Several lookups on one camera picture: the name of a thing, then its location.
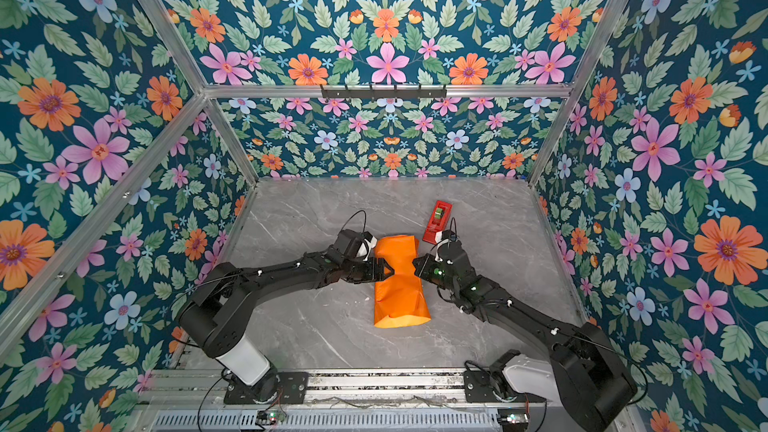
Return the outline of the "yellow orange wrapping paper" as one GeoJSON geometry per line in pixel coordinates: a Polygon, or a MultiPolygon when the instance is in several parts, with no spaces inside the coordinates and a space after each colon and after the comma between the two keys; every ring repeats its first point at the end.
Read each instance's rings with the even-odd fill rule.
{"type": "Polygon", "coordinates": [[[378,241],[374,253],[394,269],[394,274],[374,288],[374,326],[380,329],[415,327],[431,321],[422,281],[415,275],[420,241],[398,235],[378,241]]]}

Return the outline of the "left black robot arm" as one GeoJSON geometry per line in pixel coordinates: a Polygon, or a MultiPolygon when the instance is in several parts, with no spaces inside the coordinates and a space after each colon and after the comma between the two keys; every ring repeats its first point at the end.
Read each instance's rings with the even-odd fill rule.
{"type": "Polygon", "coordinates": [[[257,267],[215,266],[197,286],[178,315],[180,328],[207,357],[224,366],[230,381],[252,391],[269,388],[276,369],[246,331],[257,306],[303,290],[345,281],[383,282],[395,275],[374,256],[376,239],[369,232],[344,229],[322,251],[292,261],[257,267]]]}

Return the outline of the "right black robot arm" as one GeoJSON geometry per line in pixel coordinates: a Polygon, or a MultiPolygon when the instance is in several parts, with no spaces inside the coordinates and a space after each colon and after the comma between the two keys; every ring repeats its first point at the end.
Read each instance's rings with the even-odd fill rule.
{"type": "Polygon", "coordinates": [[[584,431],[605,431],[638,392],[628,360],[606,334],[586,322],[555,319],[476,272],[461,241],[447,241],[413,261],[416,277],[450,294],[463,313],[526,340],[527,355],[511,349],[472,378],[498,399],[535,396],[561,406],[584,431]]]}

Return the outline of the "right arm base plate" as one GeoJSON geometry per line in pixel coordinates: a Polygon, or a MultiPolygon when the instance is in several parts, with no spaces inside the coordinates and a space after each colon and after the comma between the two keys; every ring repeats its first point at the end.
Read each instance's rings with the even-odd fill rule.
{"type": "Polygon", "coordinates": [[[465,400],[468,403],[490,403],[492,400],[500,403],[543,403],[543,398],[516,390],[505,378],[504,370],[513,364],[514,359],[520,358],[525,358],[525,355],[510,349],[491,365],[465,360],[462,375],[465,400]]]}

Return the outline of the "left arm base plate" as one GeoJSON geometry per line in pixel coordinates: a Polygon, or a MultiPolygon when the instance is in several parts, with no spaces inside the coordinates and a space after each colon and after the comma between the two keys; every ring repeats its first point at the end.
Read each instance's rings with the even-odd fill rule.
{"type": "Polygon", "coordinates": [[[254,385],[245,384],[234,373],[224,375],[226,405],[303,404],[310,375],[307,372],[269,371],[254,385]]]}

